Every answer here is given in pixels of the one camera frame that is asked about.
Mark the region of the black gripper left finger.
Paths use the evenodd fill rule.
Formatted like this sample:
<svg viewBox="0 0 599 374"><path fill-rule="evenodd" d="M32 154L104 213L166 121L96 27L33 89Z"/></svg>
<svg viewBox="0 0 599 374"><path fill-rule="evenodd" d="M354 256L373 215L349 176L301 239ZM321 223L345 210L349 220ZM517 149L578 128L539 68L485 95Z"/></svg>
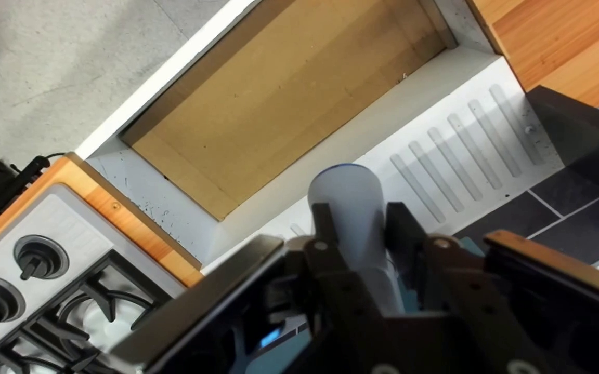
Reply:
<svg viewBox="0 0 599 374"><path fill-rule="evenodd" d="M306 250L313 286L313 340L301 354L304 374L373 374L384 359L382 317L357 273L339 254L331 208L311 206L316 236Z"/></svg>

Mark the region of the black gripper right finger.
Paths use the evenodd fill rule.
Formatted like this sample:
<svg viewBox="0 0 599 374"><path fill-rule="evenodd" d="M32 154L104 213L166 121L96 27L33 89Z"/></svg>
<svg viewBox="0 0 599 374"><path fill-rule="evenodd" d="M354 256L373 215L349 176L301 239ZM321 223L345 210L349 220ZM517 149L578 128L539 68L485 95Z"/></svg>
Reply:
<svg viewBox="0 0 599 374"><path fill-rule="evenodd" d="M384 362L399 374L516 374L523 329L483 263L451 237L427 236L410 210L386 206L384 242L417 315L384 321Z"/></svg>

